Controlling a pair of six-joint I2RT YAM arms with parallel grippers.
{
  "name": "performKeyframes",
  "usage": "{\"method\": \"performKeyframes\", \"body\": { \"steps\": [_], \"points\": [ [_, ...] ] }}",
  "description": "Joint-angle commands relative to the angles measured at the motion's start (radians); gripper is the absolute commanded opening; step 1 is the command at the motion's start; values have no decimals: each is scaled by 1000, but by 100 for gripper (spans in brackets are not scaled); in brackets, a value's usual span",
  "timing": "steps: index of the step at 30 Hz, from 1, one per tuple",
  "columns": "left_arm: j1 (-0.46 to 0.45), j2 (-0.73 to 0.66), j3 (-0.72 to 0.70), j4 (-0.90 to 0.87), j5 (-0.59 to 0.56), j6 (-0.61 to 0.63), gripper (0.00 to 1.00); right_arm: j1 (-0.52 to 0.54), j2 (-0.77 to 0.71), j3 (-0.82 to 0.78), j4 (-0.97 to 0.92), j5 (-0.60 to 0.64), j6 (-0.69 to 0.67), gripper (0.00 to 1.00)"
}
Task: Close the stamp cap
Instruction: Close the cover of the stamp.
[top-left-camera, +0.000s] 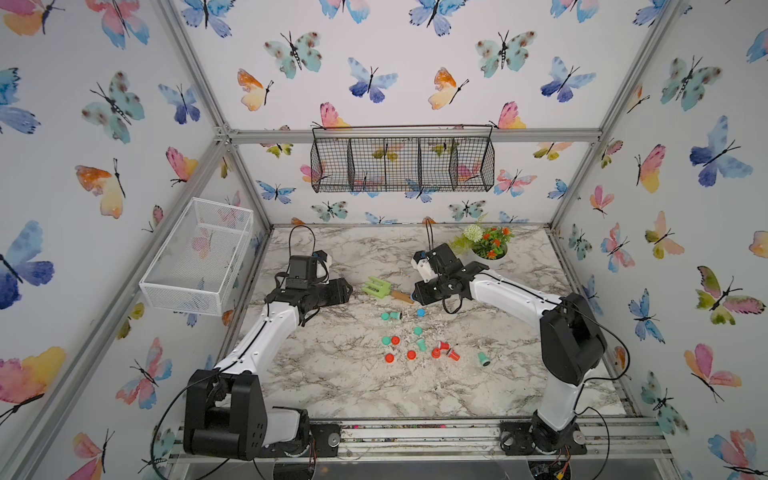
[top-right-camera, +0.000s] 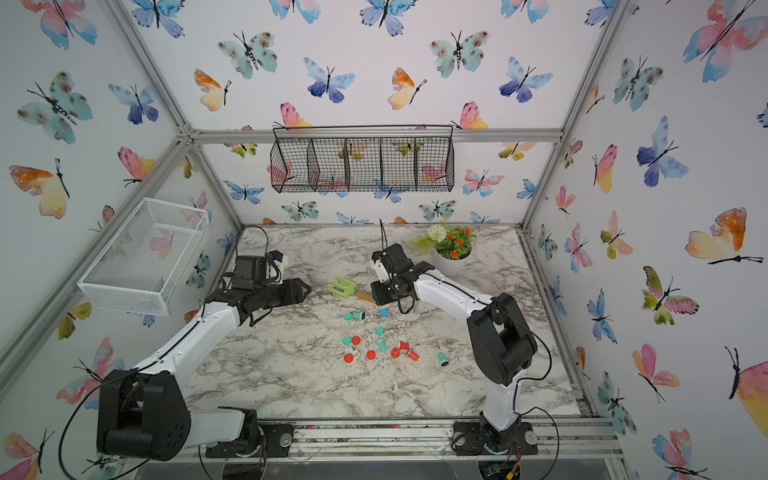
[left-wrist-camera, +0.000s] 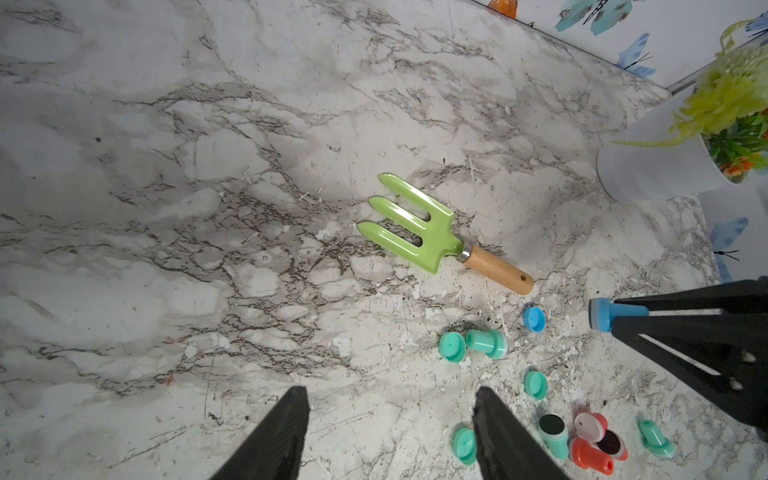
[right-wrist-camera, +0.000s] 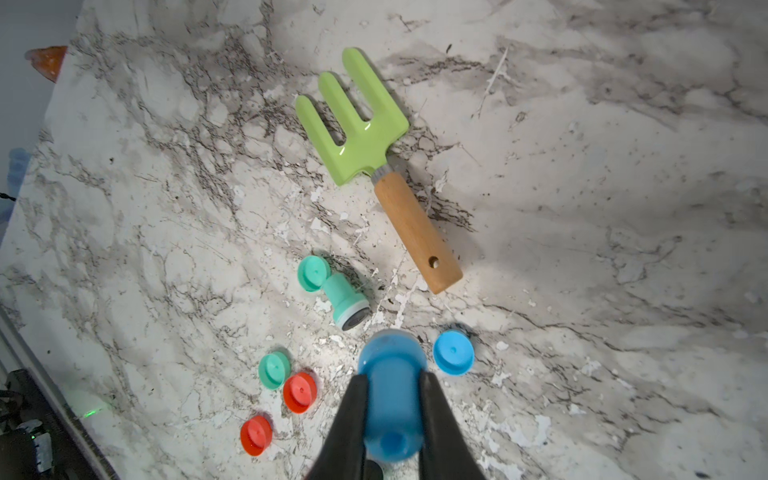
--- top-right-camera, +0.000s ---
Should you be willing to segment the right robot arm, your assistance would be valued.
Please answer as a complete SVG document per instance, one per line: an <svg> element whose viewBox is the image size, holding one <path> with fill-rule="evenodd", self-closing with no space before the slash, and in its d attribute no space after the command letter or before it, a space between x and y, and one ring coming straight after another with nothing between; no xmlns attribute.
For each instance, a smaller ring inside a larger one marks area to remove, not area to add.
<svg viewBox="0 0 768 480"><path fill-rule="evenodd" d="M397 243L374 252L371 265L378 277L371 284L376 304L423 301L468 327L475 363L486 377L485 400L477 421L454 424L452 451L458 456L537 454L533 427L516 403L538 344L516 300L507 293L473 291L428 262L415 264Z"/></svg>

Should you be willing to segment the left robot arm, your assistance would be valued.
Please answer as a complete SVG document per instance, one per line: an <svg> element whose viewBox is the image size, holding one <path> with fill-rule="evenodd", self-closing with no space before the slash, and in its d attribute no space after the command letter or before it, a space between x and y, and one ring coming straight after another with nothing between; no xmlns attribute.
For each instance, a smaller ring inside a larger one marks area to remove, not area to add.
<svg viewBox="0 0 768 480"><path fill-rule="evenodd" d="M303 303L310 291L301 279L216 290L166 344L133 368L116 369L104 379L98 452L156 461L169 461L193 447L208 447L225 458L265 453L266 438L255 410L192 410L183 391L230 333L243 324L256 325L276 308Z"/></svg>

